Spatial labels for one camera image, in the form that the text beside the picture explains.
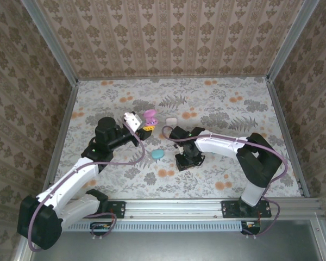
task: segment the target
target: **yellow object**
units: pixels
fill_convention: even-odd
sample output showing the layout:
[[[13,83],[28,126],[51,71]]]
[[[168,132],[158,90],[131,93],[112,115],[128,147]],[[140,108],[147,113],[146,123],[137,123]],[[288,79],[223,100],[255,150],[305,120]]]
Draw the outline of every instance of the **yellow object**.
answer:
[[[154,130],[154,126],[146,126],[146,127],[143,127],[143,130],[144,131],[153,131]]]

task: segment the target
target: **white object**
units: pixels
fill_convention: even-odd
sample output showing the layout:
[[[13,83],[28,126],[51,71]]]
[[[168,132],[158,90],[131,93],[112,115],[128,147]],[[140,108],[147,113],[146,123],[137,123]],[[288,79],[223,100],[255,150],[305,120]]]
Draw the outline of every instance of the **white object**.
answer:
[[[178,119],[177,118],[166,118],[165,119],[165,124],[168,126],[176,126],[178,124]]]
[[[219,138],[213,138],[211,137],[213,133],[204,130],[200,133],[200,135],[209,135],[210,137],[207,138],[198,138],[195,141],[195,144],[197,148],[201,152],[212,152],[212,153],[217,153],[221,154],[226,157],[230,157],[233,159],[237,159],[236,154],[237,150],[239,148],[242,148],[244,146],[243,143],[239,143],[236,141],[228,141],[228,140],[223,140]],[[240,138],[235,138],[235,137],[230,137],[236,140],[245,140],[247,141],[246,137],[240,137]],[[250,181],[247,183],[245,190],[243,194],[241,195],[241,199],[247,203],[250,206],[255,206],[258,201],[261,199],[263,192],[265,191],[266,188],[261,188]]]
[[[69,170],[58,182],[56,182],[52,187],[48,188],[44,192],[40,193],[37,197],[39,202],[46,198],[49,193],[62,182],[72,171],[76,168],[93,162],[89,158],[79,158],[73,168]],[[81,169],[78,173],[71,176],[67,182],[65,182],[51,197],[46,201],[45,205],[53,206],[53,210],[59,216],[60,212],[64,209],[65,205],[69,202],[72,196],[84,185],[86,182],[95,178],[99,174],[98,165],[90,165]]]
[[[212,135],[212,134],[213,133],[208,130],[204,130],[200,133],[200,135]],[[245,141],[247,140],[246,137],[240,137],[237,139],[245,140]],[[237,150],[244,146],[243,143],[222,140],[222,139],[212,138],[212,137],[198,138],[195,141],[195,144],[201,152],[217,153],[233,159],[237,159],[236,157]]]
[[[58,216],[59,218],[63,219],[63,222],[61,223],[62,231],[65,231],[70,225],[74,224],[85,216],[95,213],[98,210],[99,205],[99,200],[89,194],[86,194],[79,200],[66,205]]]
[[[250,181],[246,184],[241,199],[251,207],[254,207],[261,199],[263,192],[266,188],[260,188],[251,183]]]
[[[178,146],[179,152],[180,154],[184,154],[184,148],[182,146]]]
[[[137,114],[134,113],[125,113],[124,120],[126,121],[126,124],[129,126],[129,128],[132,129],[133,132],[136,132],[137,129],[139,129],[142,124],[142,120],[139,118]]]

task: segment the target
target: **teal macaron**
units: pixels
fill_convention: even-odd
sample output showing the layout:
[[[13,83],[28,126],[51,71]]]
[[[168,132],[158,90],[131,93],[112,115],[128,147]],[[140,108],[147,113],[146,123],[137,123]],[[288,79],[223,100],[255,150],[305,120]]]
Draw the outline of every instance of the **teal macaron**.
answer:
[[[151,152],[153,159],[161,159],[164,156],[164,150],[154,150]]]

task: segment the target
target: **wire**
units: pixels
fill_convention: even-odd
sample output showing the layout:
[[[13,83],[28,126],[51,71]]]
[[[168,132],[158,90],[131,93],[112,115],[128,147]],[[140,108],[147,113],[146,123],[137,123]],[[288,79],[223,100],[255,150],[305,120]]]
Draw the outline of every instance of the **wire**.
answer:
[[[95,214],[95,215],[88,215],[88,216],[85,216],[85,218],[97,218],[97,217],[99,217],[99,216],[107,216],[107,215],[112,216],[112,217],[114,218],[114,221],[112,222],[112,225],[111,225],[111,227],[109,228],[109,230],[108,230],[105,234],[101,235],[101,237],[106,237],[106,236],[107,236],[108,234],[110,234],[110,232],[114,229],[114,227],[115,227],[115,225],[116,225],[116,222],[117,222],[117,216],[116,216],[116,214],[108,212],[108,213],[100,213],[100,214]],[[97,226],[93,226],[93,227],[92,227],[91,234],[92,234],[93,238],[97,237],[96,235],[94,235],[94,229],[95,229],[96,227],[103,226],[103,225],[104,225],[104,224],[98,224]]]
[[[183,142],[183,141],[188,141],[188,140],[195,140],[195,139],[198,139],[198,138],[217,138],[217,139],[228,140],[228,141],[232,141],[232,142],[243,143],[243,144],[250,145],[250,146],[253,146],[253,147],[257,147],[257,148],[261,148],[261,149],[263,149],[265,151],[269,151],[269,152],[273,153],[275,156],[277,156],[283,162],[284,170],[280,175],[273,178],[270,181],[270,183],[273,183],[274,181],[277,181],[278,179],[282,178],[282,176],[285,175],[287,173],[288,169],[289,169],[289,165],[287,164],[286,159],[280,153],[278,153],[275,150],[273,150],[271,148],[268,148],[266,146],[256,144],[256,143],[252,143],[252,142],[249,142],[249,141],[246,141],[246,140],[239,140],[238,138],[232,138],[232,137],[228,137],[228,136],[219,135],[219,134],[209,134],[209,135],[204,134],[204,135],[193,136],[193,137],[189,137],[189,138],[185,138],[185,139],[171,139],[171,138],[167,137],[167,135],[165,135],[165,133],[164,133],[164,130],[166,128],[173,129],[171,126],[168,126],[168,125],[164,126],[162,128],[162,135],[167,140],[174,141],[174,142]]]
[[[126,165],[135,165],[136,163],[140,162],[144,156],[145,156],[145,147],[142,143],[142,141],[140,140],[140,138],[135,134],[135,132],[132,131],[132,129],[126,124],[126,122],[123,122],[123,125],[129,129],[130,133],[134,136],[134,138],[139,142],[139,144],[141,145],[142,148],[142,154],[141,157],[135,161],[131,161],[131,162],[126,162],[126,163],[120,163],[120,162],[105,162],[105,161],[96,161],[96,162],[90,162],[90,163],[86,163],[78,168],[76,168],[75,170],[73,170],[72,172],[70,172],[69,175],[66,176],[65,179],[63,179],[57,186],[55,186],[55,188],[41,201],[41,203],[37,206],[36,210],[33,213],[32,219],[30,220],[29,223],[29,228],[28,228],[28,245],[31,251],[33,252],[40,252],[42,251],[42,248],[34,248],[33,246],[33,242],[32,242],[32,231],[33,231],[33,225],[35,222],[35,219],[37,217],[37,214],[39,213],[40,209],[42,208],[42,206],[50,199],[53,197],[54,193],[69,179],[71,178],[75,173],[79,172],[80,170],[82,170],[83,168],[87,167],[87,166],[91,166],[91,165],[117,165],[117,166],[126,166]]]
[[[222,140],[229,140],[229,141],[232,141],[232,142],[239,142],[239,143],[243,143],[243,144],[246,144],[246,145],[250,145],[250,146],[254,146],[254,147],[257,147],[257,148],[261,148],[263,150],[266,150],[266,151],[269,151],[271,153],[273,153],[275,156],[277,156],[284,164],[284,170],[283,172],[278,175],[277,177],[273,178],[267,188],[265,189],[265,191],[263,192],[262,194],[262,198],[266,201],[268,201],[269,203],[272,203],[272,204],[275,204],[277,207],[278,207],[278,212],[277,214],[275,215],[274,219],[273,219],[273,222],[263,231],[263,232],[260,232],[259,234],[257,235],[254,235],[253,233],[251,233],[250,231],[246,230],[246,229],[243,229],[245,232],[247,232],[248,234],[250,235],[253,235],[254,238],[255,237],[259,237],[261,235],[264,235],[265,233],[267,233],[271,227],[276,223],[279,215],[280,215],[280,205],[278,203],[276,203],[275,201],[273,200],[269,200],[268,198],[266,198],[264,195],[266,194],[269,186],[274,182],[274,181],[277,181],[279,180],[280,178],[282,178],[288,171],[289,169],[289,165],[287,163],[287,160],[281,155],[279,154],[278,152],[276,152],[275,150],[271,149],[271,148],[268,148],[266,146],[263,146],[263,145],[259,145],[259,144],[256,144],[256,143],[252,143],[252,142],[249,142],[249,141],[245,141],[245,140],[239,140],[238,138],[232,138],[232,137],[228,137],[228,136],[223,136],[223,135],[218,135],[218,134],[209,134],[209,135],[198,135],[198,136],[193,136],[193,137],[190,137],[190,138],[185,138],[185,139],[171,139],[169,137],[167,137],[164,133],[164,130],[166,128],[169,128],[169,129],[173,129],[171,126],[164,126],[162,128],[162,135],[164,136],[164,138],[166,138],[167,140],[170,140],[170,141],[174,141],[174,142],[183,142],[183,141],[188,141],[188,140],[195,140],[195,139],[198,139],[198,138],[218,138],[218,139],[222,139]]]

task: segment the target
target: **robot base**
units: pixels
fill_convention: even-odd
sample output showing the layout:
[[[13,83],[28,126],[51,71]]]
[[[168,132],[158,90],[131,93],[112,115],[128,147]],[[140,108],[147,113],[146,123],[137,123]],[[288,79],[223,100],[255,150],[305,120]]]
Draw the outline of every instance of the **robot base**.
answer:
[[[271,218],[272,212],[268,201],[260,200],[255,207],[243,203],[241,200],[225,200],[221,202],[224,219],[233,218]]]

